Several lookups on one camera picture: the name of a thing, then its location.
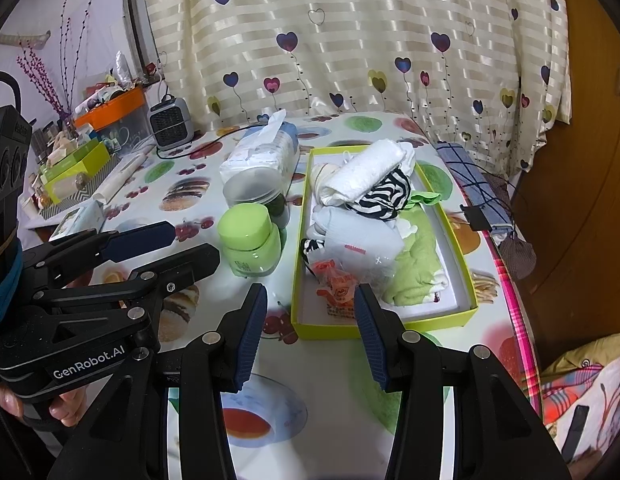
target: green jar lid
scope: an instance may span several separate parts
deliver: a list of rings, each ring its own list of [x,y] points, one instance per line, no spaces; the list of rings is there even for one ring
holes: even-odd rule
[[[235,251],[253,251],[267,240],[272,228],[267,207],[245,203],[232,206],[217,225],[222,243]]]

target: striped curtain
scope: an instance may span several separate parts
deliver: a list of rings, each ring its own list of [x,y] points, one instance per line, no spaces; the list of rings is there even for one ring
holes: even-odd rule
[[[146,0],[170,92],[206,130],[405,113],[478,164],[531,167],[569,120],[564,0]]]

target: printed tablecloth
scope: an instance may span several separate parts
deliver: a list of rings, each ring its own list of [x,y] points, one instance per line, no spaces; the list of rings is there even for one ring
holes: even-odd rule
[[[268,314],[250,381],[235,395],[223,394],[225,423],[237,475],[245,480],[382,478],[385,474],[399,410],[400,394],[380,391],[370,374],[360,340],[299,340],[290,323],[292,282],[298,247],[303,179],[307,154],[316,146],[367,144],[376,139],[407,140],[417,160],[440,168],[437,186],[446,190],[443,208],[454,213],[465,199],[451,174],[419,129],[404,116],[385,112],[292,119],[298,128],[301,160],[287,195],[291,217],[281,261],[259,281],[267,288]],[[174,243],[122,264],[111,262],[94,271],[92,283],[125,279],[130,270],[203,242],[220,248],[216,223],[226,211],[219,164],[246,131],[198,150],[231,127],[195,138],[190,146],[160,160],[152,153],[119,190],[106,209],[104,230],[127,230],[167,220],[177,228]],[[172,191],[191,190],[179,193]],[[538,372],[523,321],[522,306],[498,253],[487,235],[461,222],[455,233],[470,270],[493,276],[498,285],[493,303],[480,304],[464,326],[429,333],[442,346],[468,350],[482,343],[501,359],[539,412]],[[164,310],[163,350],[185,346],[217,327],[222,315],[238,308],[253,280],[238,278],[228,264],[180,294]],[[454,403],[446,392],[442,479],[453,475]],[[178,390],[170,391],[168,467],[170,479],[181,478],[178,441]],[[202,478],[205,464],[201,464]]]

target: orange candy wrapper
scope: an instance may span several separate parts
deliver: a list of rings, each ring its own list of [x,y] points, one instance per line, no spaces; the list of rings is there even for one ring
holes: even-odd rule
[[[328,314],[354,319],[354,292],[359,282],[351,273],[337,267],[334,260],[316,262],[311,271],[321,284],[317,296],[328,304]]]

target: green towel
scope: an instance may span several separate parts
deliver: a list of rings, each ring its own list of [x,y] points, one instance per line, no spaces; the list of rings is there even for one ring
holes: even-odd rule
[[[396,257],[395,274],[385,289],[383,301],[397,306],[434,301],[434,294],[447,287],[447,276],[437,254],[432,225],[420,205],[402,211],[399,218],[419,230],[403,240],[405,247]]]
[[[441,194],[433,191],[412,191],[404,209],[412,209],[416,204],[434,205],[441,202]]]

